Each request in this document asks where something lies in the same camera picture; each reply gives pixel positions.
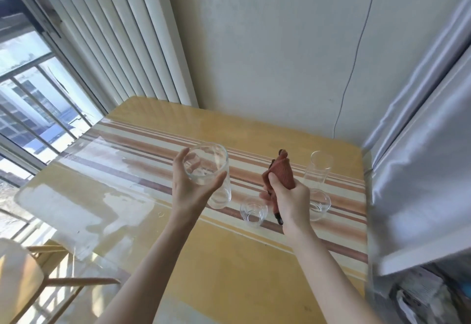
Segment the window with metal railing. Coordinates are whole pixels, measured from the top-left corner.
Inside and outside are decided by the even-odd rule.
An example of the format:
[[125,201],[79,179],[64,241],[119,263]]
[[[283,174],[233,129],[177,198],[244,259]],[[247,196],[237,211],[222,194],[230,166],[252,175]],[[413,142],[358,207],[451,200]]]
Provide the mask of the window with metal railing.
[[14,196],[103,116],[60,23],[48,0],[0,0],[0,237],[20,242],[43,225]]

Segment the silver fabric cover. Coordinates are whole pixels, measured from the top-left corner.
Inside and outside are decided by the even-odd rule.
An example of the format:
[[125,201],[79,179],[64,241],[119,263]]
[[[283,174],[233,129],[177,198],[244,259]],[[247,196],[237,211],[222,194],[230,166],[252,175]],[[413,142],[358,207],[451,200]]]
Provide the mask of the silver fabric cover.
[[460,0],[366,142],[368,271],[471,251],[471,0]]

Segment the short clear glass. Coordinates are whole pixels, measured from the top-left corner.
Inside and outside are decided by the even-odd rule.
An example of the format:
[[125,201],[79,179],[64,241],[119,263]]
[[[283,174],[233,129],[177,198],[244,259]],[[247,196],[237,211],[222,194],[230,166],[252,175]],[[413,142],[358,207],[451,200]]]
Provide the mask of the short clear glass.
[[319,189],[310,189],[309,220],[314,222],[323,219],[331,205],[331,198],[327,193]]
[[268,206],[259,198],[247,197],[240,205],[240,214],[247,225],[260,227],[268,215]]

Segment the person's right hand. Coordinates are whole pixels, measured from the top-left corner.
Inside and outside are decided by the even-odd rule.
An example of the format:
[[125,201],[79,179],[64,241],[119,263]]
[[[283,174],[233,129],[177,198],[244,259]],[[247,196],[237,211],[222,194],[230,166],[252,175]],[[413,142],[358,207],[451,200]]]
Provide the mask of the person's right hand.
[[[289,239],[314,234],[309,220],[310,191],[298,180],[295,180],[295,183],[296,187],[294,189],[283,194],[277,194],[279,211],[284,222],[282,225],[283,232]],[[269,202],[262,201],[271,207]]]

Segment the white vertical blinds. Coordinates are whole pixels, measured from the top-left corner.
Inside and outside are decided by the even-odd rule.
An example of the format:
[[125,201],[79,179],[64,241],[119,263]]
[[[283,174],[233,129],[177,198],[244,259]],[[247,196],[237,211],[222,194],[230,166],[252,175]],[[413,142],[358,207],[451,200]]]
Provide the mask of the white vertical blinds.
[[145,96],[198,108],[170,0],[33,0],[110,107]]

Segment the tall narrow clear glass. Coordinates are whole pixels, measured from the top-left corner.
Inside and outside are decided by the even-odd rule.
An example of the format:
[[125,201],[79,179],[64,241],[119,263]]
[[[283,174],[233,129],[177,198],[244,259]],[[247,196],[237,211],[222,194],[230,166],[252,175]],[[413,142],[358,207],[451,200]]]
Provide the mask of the tall narrow clear glass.
[[310,189],[322,190],[333,166],[333,156],[325,151],[314,151],[303,176],[303,184]]

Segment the clear plastic table cover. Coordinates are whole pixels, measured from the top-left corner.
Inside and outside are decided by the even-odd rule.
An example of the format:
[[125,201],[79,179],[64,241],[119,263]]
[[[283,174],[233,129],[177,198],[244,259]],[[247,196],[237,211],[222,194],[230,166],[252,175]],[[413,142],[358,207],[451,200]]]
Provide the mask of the clear plastic table cover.
[[[197,144],[219,143],[226,149],[271,159],[280,149],[286,149],[299,180],[311,154],[326,151],[334,157],[330,173],[364,181],[358,147],[270,123],[138,96],[122,103],[98,123],[104,120],[196,139]],[[118,187],[115,181],[110,184],[99,180],[96,173],[88,177],[60,161],[82,136],[21,188],[15,201],[56,229],[55,234],[61,235],[57,241],[77,256],[97,255],[132,273],[167,223],[172,181],[170,200],[162,201],[150,190]],[[217,227],[204,221],[202,213],[181,252],[156,321],[325,323],[288,243],[287,246],[288,251],[280,250]],[[364,295],[367,266],[366,272],[341,268]]]

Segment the clutter of bags and papers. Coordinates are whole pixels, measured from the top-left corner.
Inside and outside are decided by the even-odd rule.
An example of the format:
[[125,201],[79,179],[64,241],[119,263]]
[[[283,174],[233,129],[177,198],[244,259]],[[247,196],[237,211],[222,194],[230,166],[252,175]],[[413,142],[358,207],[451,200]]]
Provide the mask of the clutter of bags and papers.
[[403,324],[471,324],[471,273],[438,265],[412,268],[388,298]]

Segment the person's left forearm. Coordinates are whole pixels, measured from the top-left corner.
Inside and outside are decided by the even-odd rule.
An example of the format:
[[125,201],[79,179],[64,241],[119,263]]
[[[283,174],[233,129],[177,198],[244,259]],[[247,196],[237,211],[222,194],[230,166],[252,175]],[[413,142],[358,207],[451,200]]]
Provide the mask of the person's left forearm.
[[95,324],[152,324],[171,274],[199,214],[175,210],[144,260]]

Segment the wooden chair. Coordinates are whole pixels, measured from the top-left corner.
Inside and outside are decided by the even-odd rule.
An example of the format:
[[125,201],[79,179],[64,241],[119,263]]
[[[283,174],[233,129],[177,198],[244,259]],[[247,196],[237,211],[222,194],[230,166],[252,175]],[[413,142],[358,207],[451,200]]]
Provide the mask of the wooden chair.
[[75,287],[73,294],[46,324],[56,324],[80,292],[88,286],[120,285],[109,277],[50,278],[38,262],[42,254],[68,253],[63,246],[44,244],[22,246],[0,238],[0,324],[17,324],[47,287]]

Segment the large clear drinking glass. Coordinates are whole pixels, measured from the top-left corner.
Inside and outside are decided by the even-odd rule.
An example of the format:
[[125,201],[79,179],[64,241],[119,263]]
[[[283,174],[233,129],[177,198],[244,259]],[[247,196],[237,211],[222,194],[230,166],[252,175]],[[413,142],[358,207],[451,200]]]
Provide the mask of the large clear drinking glass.
[[219,174],[225,173],[224,182],[210,196],[208,206],[219,210],[229,205],[232,194],[229,159],[224,146],[212,142],[197,144],[189,149],[183,165],[188,178],[199,185],[210,184]]

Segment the person's right forearm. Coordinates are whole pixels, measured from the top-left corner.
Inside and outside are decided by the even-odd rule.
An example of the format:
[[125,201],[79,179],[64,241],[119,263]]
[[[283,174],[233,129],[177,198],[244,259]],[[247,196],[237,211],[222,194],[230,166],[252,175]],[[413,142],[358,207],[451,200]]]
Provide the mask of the person's right forearm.
[[285,222],[283,230],[327,324],[382,324],[309,222]]

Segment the reddish brown cleaning cloth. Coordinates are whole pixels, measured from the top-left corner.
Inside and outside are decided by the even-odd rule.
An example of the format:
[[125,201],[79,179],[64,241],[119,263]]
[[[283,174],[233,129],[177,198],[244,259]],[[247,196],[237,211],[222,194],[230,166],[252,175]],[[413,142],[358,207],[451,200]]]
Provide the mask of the reddish brown cleaning cloth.
[[293,172],[288,158],[288,153],[285,149],[280,149],[278,157],[273,159],[268,169],[262,174],[264,184],[264,191],[261,193],[260,198],[270,203],[274,217],[279,225],[283,225],[283,219],[279,211],[277,193],[270,183],[269,175],[274,174],[279,180],[280,185],[286,190],[292,190],[296,187]]

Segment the person's left hand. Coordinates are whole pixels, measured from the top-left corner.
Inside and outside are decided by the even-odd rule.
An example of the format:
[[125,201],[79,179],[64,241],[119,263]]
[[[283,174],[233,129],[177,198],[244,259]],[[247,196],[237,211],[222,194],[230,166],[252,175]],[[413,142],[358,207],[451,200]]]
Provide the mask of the person's left hand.
[[184,158],[188,147],[182,149],[172,165],[172,209],[171,216],[179,222],[196,221],[214,192],[206,192],[206,184],[196,184],[187,176]]

